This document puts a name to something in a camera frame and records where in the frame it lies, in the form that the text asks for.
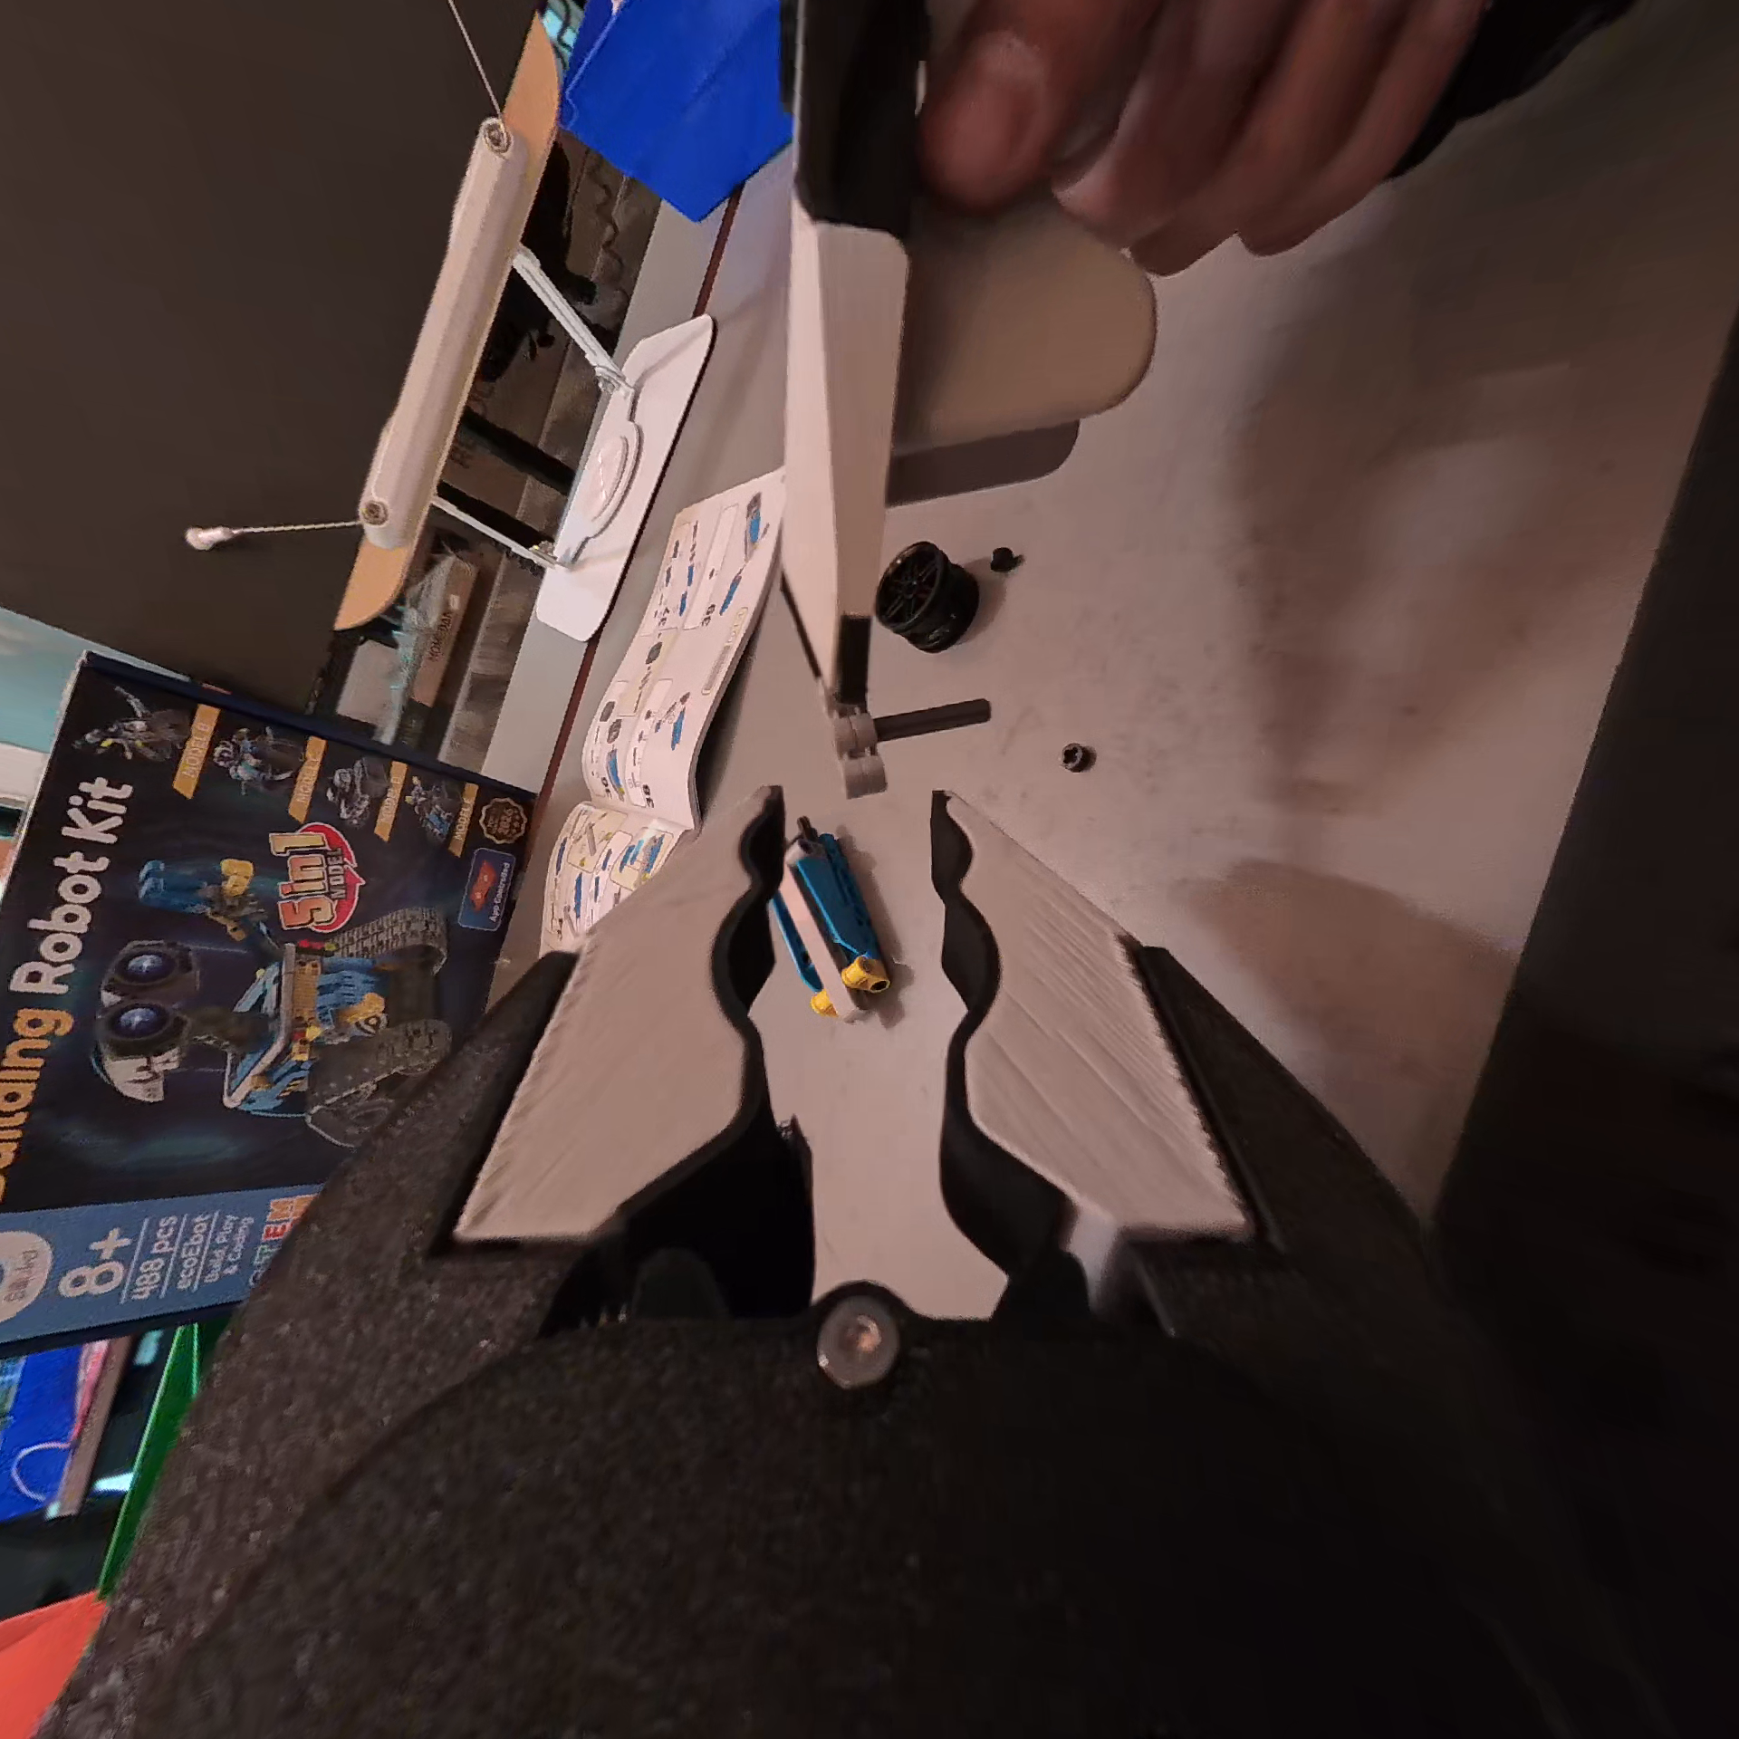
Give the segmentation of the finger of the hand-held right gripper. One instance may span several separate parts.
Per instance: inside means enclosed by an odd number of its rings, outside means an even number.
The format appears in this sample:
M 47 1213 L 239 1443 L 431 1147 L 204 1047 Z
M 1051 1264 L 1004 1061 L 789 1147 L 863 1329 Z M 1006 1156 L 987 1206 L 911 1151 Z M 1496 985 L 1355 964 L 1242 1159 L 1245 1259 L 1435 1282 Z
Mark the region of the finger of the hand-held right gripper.
M 837 711 L 867 708 L 904 304 L 899 239 L 791 217 L 784 587 Z

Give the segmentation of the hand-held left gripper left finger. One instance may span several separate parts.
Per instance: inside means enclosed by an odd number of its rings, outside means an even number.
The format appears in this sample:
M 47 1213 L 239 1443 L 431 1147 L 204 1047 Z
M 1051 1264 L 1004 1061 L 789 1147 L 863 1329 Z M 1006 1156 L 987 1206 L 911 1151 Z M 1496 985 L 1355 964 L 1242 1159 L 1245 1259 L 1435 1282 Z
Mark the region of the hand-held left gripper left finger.
M 714 814 L 597 921 L 454 1226 L 467 1246 L 694 1252 L 727 1299 L 784 1296 L 784 1139 L 751 1006 L 784 795 Z

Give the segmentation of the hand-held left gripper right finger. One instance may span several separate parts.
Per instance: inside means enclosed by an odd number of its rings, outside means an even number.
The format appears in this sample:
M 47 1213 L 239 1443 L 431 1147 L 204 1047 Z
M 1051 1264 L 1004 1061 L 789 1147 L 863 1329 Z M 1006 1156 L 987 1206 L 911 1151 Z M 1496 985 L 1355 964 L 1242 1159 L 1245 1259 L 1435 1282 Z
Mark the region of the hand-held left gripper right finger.
M 1249 1246 L 1254 1211 L 1188 1078 L 1141 945 L 962 797 L 930 814 L 948 1038 L 942 1186 L 1009 1278 L 1051 1255 L 1114 1312 L 1141 1246 Z

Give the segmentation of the black spoked wheel rim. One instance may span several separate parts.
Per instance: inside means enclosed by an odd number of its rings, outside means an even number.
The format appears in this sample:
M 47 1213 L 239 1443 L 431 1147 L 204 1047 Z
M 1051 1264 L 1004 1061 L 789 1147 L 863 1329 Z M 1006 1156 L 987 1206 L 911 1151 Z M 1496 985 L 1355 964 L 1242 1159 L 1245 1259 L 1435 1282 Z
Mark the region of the black spoked wheel rim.
M 939 657 L 969 633 L 979 602 L 979 579 L 937 545 L 922 540 L 883 569 L 875 622 L 920 652 Z

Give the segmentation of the blue grey brick assembly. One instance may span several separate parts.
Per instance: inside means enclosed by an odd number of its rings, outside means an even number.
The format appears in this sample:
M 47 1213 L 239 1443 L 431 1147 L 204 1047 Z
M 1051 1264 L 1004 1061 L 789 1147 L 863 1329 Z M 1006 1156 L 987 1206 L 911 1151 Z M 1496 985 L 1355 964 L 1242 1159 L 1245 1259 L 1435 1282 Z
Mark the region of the blue grey brick assembly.
M 805 816 L 767 911 L 809 1009 L 846 1026 L 865 1018 L 892 984 L 883 949 L 846 854 Z

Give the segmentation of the grey desk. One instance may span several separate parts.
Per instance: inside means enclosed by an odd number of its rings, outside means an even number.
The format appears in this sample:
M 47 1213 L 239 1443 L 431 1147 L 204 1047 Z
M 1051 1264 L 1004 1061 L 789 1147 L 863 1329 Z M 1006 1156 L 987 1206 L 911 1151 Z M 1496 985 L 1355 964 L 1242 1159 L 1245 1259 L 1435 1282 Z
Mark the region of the grey desk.
M 837 828 L 900 968 L 885 1017 L 816 1017 L 787 958 L 754 1006 L 833 1189 L 933 1185 L 948 789 L 1431 1203 L 1732 326 L 1735 97 L 1735 5 L 1637 5 L 1311 243 L 1162 282 L 1146 379 L 1060 469 L 891 517 L 1025 562 L 948 655 L 875 633 L 877 708 L 991 707 L 879 797 L 773 594 L 707 804 L 778 782 Z

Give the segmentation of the person's right hand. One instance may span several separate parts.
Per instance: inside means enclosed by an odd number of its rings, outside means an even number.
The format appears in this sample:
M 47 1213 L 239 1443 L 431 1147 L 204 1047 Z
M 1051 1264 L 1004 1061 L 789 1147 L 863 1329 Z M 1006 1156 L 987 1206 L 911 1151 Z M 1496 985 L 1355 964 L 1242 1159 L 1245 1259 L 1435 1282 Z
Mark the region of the person's right hand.
M 1151 275 L 1238 241 L 1278 255 L 1402 163 L 1480 3 L 975 5 L 922 105 L 931 190 L 1049 189 Z

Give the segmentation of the blue storage bin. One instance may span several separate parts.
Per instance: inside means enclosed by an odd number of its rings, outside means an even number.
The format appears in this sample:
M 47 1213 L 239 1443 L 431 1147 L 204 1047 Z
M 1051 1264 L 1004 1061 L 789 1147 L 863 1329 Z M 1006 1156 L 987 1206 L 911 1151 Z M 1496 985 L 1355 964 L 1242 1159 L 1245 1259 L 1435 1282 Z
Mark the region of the blue storage bin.
M 703 222 L 791 144 L 780 5 L 584 5 L 559 126 Z

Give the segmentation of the instruction booklet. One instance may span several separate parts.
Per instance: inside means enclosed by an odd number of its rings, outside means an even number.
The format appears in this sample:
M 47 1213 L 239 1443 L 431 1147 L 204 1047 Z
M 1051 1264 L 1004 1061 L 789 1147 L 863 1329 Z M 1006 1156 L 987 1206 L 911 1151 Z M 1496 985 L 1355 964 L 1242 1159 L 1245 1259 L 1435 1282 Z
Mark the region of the instruction booklet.
M 587 732 L 561 825 L 541 951 L 576 951 L 701 827 L 699 757 L 778 577 L 787 475 L 688 507 Z

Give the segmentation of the wooden board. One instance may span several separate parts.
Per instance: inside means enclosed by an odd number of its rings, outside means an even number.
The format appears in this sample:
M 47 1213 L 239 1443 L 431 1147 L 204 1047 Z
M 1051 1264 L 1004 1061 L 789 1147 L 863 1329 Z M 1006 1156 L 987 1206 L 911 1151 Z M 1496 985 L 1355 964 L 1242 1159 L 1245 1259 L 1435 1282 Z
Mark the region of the wooden board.
M 559 65 L 532 22 L 505 113 L 482 120 L 449 211 L 405 373 L 362 481 L 362 540 L 333 625 L 376 617 L 408 581 L 557 134 Z

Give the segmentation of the white laptop stand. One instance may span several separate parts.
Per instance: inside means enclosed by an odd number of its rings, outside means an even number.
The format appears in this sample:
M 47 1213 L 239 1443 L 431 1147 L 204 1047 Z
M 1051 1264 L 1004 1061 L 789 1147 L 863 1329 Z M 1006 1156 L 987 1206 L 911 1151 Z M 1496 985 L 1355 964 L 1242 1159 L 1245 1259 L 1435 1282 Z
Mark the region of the white laptop stand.
M 502 119 L 484 120 L 397 403 L 362 485 L 362 545 L 338 608 L 339 632 L 378 617 L 403 593 L 414 548 L 437 509 L 541 572 L 535 619 L 561 635 L 593 640 L 615 606 L 716 326 L 699 315 L 642 340 L 621 362 L 610 359 L 522 241 L 535 179 L 532 142 Z M 559 488 L 561 515 L 548 534 L 490 529 L 482 509 L 442 491 L 487 331 L 510 284 L 527 290 L 555 320 L 601 388 L 577 475 Z

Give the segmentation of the toy set box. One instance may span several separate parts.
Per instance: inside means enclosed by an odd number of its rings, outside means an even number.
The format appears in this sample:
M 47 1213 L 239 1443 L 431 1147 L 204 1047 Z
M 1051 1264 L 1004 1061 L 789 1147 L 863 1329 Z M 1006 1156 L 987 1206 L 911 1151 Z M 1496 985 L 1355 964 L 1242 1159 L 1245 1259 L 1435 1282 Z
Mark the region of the toy set box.
M 3 1357 L 247 1299 L 482 1018 L 533 810 L 78 663 L 3 891 Z

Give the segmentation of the person's leg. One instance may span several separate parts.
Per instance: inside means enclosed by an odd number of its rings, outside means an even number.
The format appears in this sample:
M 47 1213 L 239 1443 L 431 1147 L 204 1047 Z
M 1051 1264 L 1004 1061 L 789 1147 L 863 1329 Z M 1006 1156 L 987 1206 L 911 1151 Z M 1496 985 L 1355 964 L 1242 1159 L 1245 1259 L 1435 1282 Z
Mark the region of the person's leg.
M 1435 1211 L 1676 1735 L 1737 1735 L 1737 347 Z

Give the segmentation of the green storage bin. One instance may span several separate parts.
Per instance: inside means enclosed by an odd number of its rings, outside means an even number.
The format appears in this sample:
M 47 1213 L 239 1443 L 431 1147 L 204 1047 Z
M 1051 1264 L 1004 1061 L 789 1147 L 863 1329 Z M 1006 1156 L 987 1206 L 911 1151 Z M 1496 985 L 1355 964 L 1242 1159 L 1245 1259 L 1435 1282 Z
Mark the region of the green storage bin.
M 219 1338 L 229 1314 L 211 1316 L 180 1326 L 168 1344 L 164 1375 L 158 1396 L 145 1417 L 145 1432 L 133 1467 L 133 1479 L 121 1500 L 115 1528 L 97 1579 L 97 1596 L 113 1599 L 125 1568 L 136 1547 L 150 1496 L 159 1485 L 168 1454 L 173 1450 L 186 1415 L 202 1389 Z

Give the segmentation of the large black panel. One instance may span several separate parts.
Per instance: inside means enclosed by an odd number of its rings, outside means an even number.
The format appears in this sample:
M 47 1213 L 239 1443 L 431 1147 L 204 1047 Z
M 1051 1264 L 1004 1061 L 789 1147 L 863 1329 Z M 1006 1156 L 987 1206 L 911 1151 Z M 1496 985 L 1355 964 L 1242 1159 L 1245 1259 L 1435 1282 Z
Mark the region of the large black panel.
M 7 608 L 302 711 L 535 14 L 1 5 Z

